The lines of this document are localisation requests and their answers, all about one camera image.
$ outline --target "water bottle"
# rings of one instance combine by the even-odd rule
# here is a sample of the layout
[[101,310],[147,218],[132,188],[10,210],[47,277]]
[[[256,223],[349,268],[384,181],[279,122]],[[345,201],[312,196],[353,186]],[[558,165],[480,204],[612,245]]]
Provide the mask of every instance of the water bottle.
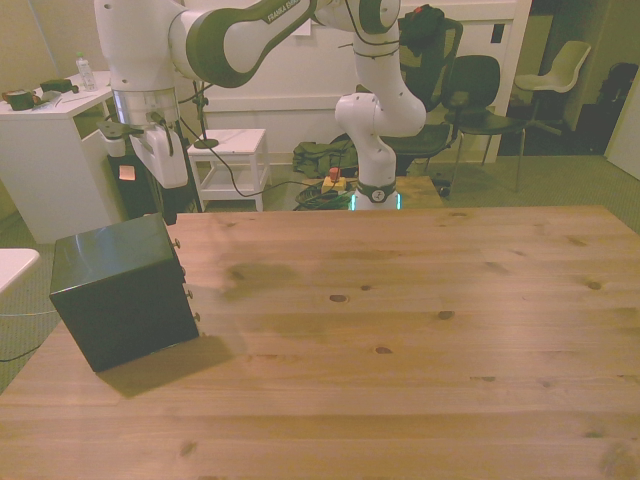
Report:
[[93,77],[93,72],[91,71],[91,67],[89,66],[89,62],[84,59],[84,54],[82,52],[78,52],[78,59],[76,60],[76,65],[78,65],[78,71],[80,72],[80,76],[82,77],[82,81],[84,82],[84,89],[88,92],[92,92],[97,90],[96,80]]

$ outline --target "white cabinet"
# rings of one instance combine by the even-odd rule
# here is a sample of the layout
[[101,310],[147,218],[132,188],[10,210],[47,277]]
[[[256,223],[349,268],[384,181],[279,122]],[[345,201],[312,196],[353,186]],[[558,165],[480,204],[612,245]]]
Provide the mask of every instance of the white cabinet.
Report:
[[[95,127],[111,97],[109,72],[95,77],[93,92],[79,75],[70,77],[80,91],[63,94],[55,107],[14,112],[0,102],[0,178],[38,243],[126,218]],[[89,116],[96,108],[98,116]]]

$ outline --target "black box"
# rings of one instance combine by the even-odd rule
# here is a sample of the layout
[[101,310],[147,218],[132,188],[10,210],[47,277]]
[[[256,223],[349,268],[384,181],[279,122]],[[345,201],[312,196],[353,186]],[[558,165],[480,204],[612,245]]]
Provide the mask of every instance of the black box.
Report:
[[160,214],[56,242],[49,298],[95,372],[198,337]]

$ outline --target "white desk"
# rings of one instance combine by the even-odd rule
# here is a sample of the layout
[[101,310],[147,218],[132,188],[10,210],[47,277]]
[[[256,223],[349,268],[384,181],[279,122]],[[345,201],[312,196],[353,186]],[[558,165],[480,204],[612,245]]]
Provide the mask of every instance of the white desk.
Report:
[[40,254],[28,248],[0,248],[0,296],[38,263]]
[[[258,155],[264,153],[262,150],[265,133],[264,129],[207,130],[207,138],[220,142],[213,150],[232,167],[238,190],[244,194],[262,191],[269,180],[270,166],[267,155],[261,155],[262,163],[258,162]],[[239,195],[231,183],[229,170],[209,149],[192,146],[188,154],[203,210],[205,200],[246,199],[255,200],[256,210],[263,211],[262,195],[248,198]],[[198,162],[208,162],[211,166],[203,180],[198,172]]]
[[80,115],[111,97],[109,72],[95,77],[93,92],[70,77],[80,92],[64,93],[54,108],[14,112],[0,102],[0,178],[38,243],[126,218],[100,133],[82,138],[77,127]]

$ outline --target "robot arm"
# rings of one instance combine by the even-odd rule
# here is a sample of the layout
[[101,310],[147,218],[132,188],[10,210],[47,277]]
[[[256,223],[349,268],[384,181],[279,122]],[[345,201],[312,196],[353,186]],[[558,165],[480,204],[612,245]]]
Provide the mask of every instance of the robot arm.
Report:
[[373,93],[341,99],[336,118],[358,150],[362,189],[356,196],[371,208],[395,206],[397,195],[395,155],[379,136],[414,135],[426,119],[400,74],[399,10],[400,0],[261,0],[245,9],[212,11],[188,10],[172,0],[95,0],[118,118],[144,132],[132,134],[132,143],[165,188],[187,181],[172,128],[179,120],[174,69],[187,78],[235,88],[314,15],[323,24],[354,32],[357,74]]

